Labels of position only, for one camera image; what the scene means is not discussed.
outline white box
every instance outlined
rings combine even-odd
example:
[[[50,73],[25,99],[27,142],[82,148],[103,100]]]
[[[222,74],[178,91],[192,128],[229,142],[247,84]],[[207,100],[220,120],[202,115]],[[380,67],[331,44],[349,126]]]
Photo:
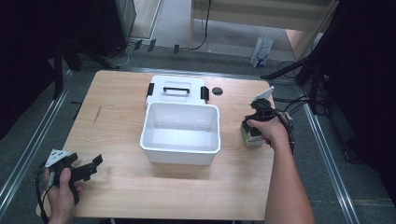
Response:
[[[140,146],[152,162],[209,165],[220,151],[219,109],[153,102],[148,105]]]

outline fingers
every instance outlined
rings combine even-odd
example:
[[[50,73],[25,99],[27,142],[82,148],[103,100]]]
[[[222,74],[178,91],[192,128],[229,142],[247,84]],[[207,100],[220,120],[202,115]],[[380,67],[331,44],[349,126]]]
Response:
[[[265,141],[265,144],[270,145],[271,141],[268,140],[264,135],[262,135],[262,140]]]
[[[77,194],[82,194],[82,186],[75,184]]]
[[[44,180],[46,181],[46,186],[49,184],[49,180],[50,180],[50,171],[49,169],[46,169],[44,171]]]
[[[257,121],[255,119],[249,119],[247,121],[247,125],[252,128],[260,128],[263,125],[263,123],[262,121]]]
[[[71,177],[70,168],[64,168],[61,172],[61,176],[59,177],[59,191],[68,192],[69,188],[69,180]]]

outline forearm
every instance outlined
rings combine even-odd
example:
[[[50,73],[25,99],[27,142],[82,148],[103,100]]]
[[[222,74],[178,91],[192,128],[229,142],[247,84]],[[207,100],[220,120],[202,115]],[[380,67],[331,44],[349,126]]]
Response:
[[[49,219],[49,224],[71,224],[73,218],[70,217],[52,217]]]
[[[266,223],[314,223],[311,205],[287,142],[273,143],[274,165],[268,193]]]

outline wire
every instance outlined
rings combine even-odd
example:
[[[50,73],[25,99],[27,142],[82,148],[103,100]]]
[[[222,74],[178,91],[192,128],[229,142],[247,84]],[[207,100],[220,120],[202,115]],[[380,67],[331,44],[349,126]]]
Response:
[[[289,114],[293,115],[294,113],[296,113],[297,111],[300,110],[302,105],[305,105],[305,104],[306,104],[306,102],[302,102],[299,105],[295,106],[293,109],[290,110]]]
[[[282,102],[282,103],[291,103],[291,102],[295,101],[295,99],[283,99],[283,98],[276,98],[276,97],[273,97],[273,99],[274,99],[274,101]]]
[[[49,218],[44,209],[44,199],[41,199],[40,193],[40,175],[43,173],[44,164],[45,162],[41,163],[35,174],[35,196],[37,197],[38,206],[40,207],[40,216],[43,219],[43,222],[47,224],[49,223]]]
[[[43,200],[41,201],[42,203],[44,203],[44,201],[46,200],[46,196],[49,193],[50,189],[52,189],[52,187],[53,187],[53,185],[46,190],[46,193],[43,196]]]
[[[129,45],[129,46],[125,49],[125,54],[126,54],[126,56],[127,56],[127,60],[126,60],[125,63],[114,63],[114,62],[112,62],[110,59],[108,59],[108,57],[106,57],[106,59],[107,59],[110,63],[113,63],[113,64],[116,65],[116,66],[124,66],[125,64],[127,64],[127,63],[129,62],[128,48],[130,48],[130,47],[133,46],[133,45],[134,45],[134,44]]]
[[[308,97],[308,95],[300,96],[299,98],[297,98],[297,99],[291,101],[290,104],[287,105],[287,106],[285,107],[284,111],[288,111],[288,108],[289,108],[291,105],[295,104],[295,103],[298,103],[298,102],[301,102],[301,101],[309,101],[308,99],[302,100],[302,99],[305,98],[305,97]]]
[[[210,12],[210,5],[212,4],[212,1],[209,0],[209,7],[207,8],[207,15],[206,15],[206,24],[205,24],[205,38],[204,41],[202,42],[202,44],[200,46],[198,46],[195,49],[190,49],[190,50],[197,50],[199,49],[206,41],[206,37],[207,37],[207,21],[209,20],[209,12]]]
[[[280,65],[281,65],[282,63],[295,63],[295,61],[284,61],[284,62],[279,63],[279,64],[277,65],[277,71],[280,70],[279,67],[280,67]],[[292,70],[292,72],[293,72],[293,74],[294,74],[294,77],[289,77],[289,76],[287,76],[286,74],[284,74],[283,76],[284,76],[284,77],[288,77],[288,78],[297,78],[297,74],[294,72],[294,70]]]
[[[279,114],[279,112],[281,112],[282,114],[284,113],[281,110],[277,110],[274,109],[274,112],[276,113],[276,116],[278,117],[278,119],[280,120],[280,122],[283,124],[283,126],[286,129],[286,132],[288,133],[289,136],[289,143],[290,143],[290,149],[291,149],[291,154],[294,154],[294,136],[293,133],[291,132],[290,126],[289,126],[289,122],[285,121],[285,117],[283,117],[281,114]]]
[[[201,26],[202,26],[202,30],[206,32],[206,29],[204,27],[204,19],[201,20]],[[206,48],[204,49],[204,51],[207,50],[208,48],[209,48],[209,43],[206,42]]]

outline person's right hand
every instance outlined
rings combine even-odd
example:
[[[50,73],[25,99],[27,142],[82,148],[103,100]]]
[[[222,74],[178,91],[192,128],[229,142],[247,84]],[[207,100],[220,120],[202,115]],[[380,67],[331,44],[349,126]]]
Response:
[[[262,133],[262,138],[267,144],[270,144],[271,147],[289,144],[288,132],[278,117],[268,121],[250,119],[247,121],[247,125],[252,128],[257,128]]]

